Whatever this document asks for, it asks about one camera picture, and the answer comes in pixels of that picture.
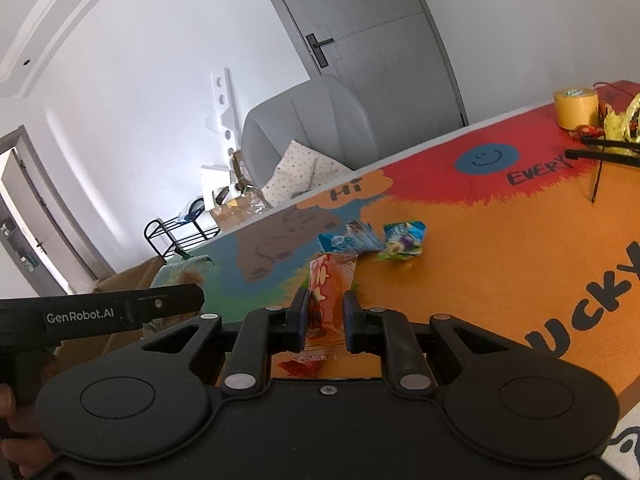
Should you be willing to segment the person's left hand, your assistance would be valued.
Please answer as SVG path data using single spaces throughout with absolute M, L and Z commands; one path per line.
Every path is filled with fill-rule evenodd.
M 54 457 L 35 418 L 35 400 L 56 373 L 49 350 L 1 352 L 1 461 L 11 479 L 29 479 Z

